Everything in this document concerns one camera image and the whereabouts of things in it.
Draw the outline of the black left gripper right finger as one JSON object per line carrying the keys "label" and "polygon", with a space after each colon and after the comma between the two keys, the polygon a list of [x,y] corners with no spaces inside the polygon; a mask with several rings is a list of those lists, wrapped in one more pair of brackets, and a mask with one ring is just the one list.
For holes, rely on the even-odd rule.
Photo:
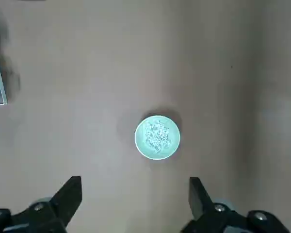
{"label": "black left gripper right finger", "polygon": [[222,202],[213,202],[198,177],[189,179],[189,205],[193,219],[182,233],[288,233],[273,214],[251,210],[246,216]]}

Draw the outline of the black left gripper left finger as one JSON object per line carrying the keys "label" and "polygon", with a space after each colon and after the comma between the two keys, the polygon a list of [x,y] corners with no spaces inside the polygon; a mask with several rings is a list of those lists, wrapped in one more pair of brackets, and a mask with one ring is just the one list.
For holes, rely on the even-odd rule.
{"label": "black left gripper left finger", "polygon": [[0,233],[65,233],[81,202],[81,176],[72,176],[52,197],[36,200],[20,213],[0,208]]}

